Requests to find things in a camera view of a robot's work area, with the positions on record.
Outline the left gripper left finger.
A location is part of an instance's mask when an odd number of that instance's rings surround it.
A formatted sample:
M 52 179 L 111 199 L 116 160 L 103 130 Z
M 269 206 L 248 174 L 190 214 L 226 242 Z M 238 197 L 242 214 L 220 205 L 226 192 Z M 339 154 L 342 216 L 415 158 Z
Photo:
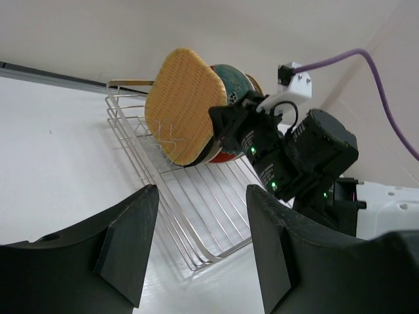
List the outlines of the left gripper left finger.
M 132 313 L 139 307 L 158 214 L 147 185 L 34 242 L 1 247 L 2 313 Z

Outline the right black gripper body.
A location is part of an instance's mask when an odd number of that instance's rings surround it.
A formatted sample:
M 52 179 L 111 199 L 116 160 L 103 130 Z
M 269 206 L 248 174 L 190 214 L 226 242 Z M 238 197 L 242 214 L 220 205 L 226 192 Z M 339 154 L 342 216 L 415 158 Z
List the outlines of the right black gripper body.
M 249 91 L 232 105 L 209 108 L 209 117 L 217 143 L 244 153 L 265 189 L 277 199 L 324 192 L 358 159 L 355 135 L 331 114 L 311 109 L 298 126 L 281 133 L 280 109 L 296 104 L 275 101 L 273 108 L 258 110 L 265 99 Z

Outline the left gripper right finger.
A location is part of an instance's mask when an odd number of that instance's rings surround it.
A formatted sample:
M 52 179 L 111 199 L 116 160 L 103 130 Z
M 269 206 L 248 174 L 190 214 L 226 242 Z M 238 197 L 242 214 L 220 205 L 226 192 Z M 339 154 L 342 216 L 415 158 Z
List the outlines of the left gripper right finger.
M 417 313 L 418 232 L 326 228 L 260 186 L 246 205 L 265 313 Z

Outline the beige plate with bird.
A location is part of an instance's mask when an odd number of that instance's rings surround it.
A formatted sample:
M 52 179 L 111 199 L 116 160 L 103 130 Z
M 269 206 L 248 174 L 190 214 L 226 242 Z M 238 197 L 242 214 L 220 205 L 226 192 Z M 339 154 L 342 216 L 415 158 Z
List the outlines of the beige plate with bird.
M 244 87 L 246 88 L 247 97 L 257 97 L 261 100 L 265 98 L 260 84 L 250 74 L 245 74 Z

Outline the red and blue floral plate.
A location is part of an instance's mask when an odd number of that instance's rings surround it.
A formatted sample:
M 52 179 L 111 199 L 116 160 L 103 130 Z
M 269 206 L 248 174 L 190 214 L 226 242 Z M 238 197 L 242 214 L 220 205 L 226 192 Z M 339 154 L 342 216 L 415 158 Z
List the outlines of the red and blue floral plate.
M 254 90 L 247 75 L 238 68 L 227 64 L 215 64 L 211 68 L 220 77 L 225 85 L 227 93 L 227 105 L 233 105 L 248 91 Z M 243 152 L 237 150 L 222 149 L 218 155 L 210 160 L 210 163 L 221 164 L 233 161 L 243 156 Z

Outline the woven bamboo square tray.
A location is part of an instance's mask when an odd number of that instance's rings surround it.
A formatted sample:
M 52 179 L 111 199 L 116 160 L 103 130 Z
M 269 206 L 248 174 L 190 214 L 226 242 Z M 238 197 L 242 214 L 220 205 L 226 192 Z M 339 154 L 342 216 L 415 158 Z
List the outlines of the woven bamboo square tray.
M 163 153 L 187 166 L 210 140 L 211 107 L 226 106 L 220 77 L 193 50 L 177 48 L 164 60 L 145 101 L 145 121 Z

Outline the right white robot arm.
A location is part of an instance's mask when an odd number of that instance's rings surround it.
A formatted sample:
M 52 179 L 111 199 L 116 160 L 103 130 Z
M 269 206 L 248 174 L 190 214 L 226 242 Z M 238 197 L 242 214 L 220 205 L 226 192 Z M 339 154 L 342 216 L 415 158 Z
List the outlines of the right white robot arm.
M 418 228 L 418 190 L 362 182 L 344 172 L 358 159 L 357 139 L 331 114 L 312 109 L 298 126 L 278 129 L 284 101 L 259 109 L 265 96 L 248 92 L 212 107 L 220 146 L 245 154 L 264 189 L 291 201 L 305 217 L 340 233 L 371 239 Z

